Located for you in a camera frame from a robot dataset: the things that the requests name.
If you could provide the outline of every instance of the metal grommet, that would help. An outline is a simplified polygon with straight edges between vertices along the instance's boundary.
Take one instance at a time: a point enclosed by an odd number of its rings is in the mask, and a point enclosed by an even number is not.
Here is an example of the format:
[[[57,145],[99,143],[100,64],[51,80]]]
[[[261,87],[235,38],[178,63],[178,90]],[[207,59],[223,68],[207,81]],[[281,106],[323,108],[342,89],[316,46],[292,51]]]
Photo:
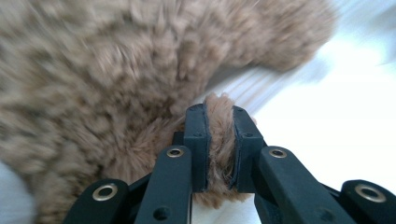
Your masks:
[[[270,150],[270,155],[273,156],[273,157],[276,157],[276,158],[285,158],[285,157],[288,156],[288,154],[284,150],[279,149],[279,148],[271,149]]]
[[[94,200],[96,200],[98,202],[103,202],[103,201],[107,201],[107,200],[110,200],[111,198],[113,198],[117,194],[117,191],[118,191],[118,188],[115,184],[106,184],[106,185],[103,185],[103,186],[99,187],[98,189],[96,189],[93,192],[92,197]]]
[[[387,197],[379,191],[371,186],[359,184],[355,187],[355,191],[364,199],[369,200],[373,203],[384,203],[387,200]]]
[[[170,158],[181,157],[184,154],[184,151],[179,148],[171,148],[166,152],[166,155]]]

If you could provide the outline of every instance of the black robotic claw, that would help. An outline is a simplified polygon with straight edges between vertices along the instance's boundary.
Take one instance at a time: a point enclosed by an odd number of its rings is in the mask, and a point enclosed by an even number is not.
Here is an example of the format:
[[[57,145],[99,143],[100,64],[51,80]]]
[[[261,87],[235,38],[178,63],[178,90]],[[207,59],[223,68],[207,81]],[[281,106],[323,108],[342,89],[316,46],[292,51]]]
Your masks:
[[[230,189],[255,193],[262,223],[396,223],[396,197],[364,181],[341,192],[320,184],[287,149],[268,147],[248,113],[233,108],[235,165]],[[89,186],[64,224],[191,223],[191,194],[207,190],[211,136],[205,105],[187,110],[184,133],[158,157],[150,175],[127,186],[116,179]]]

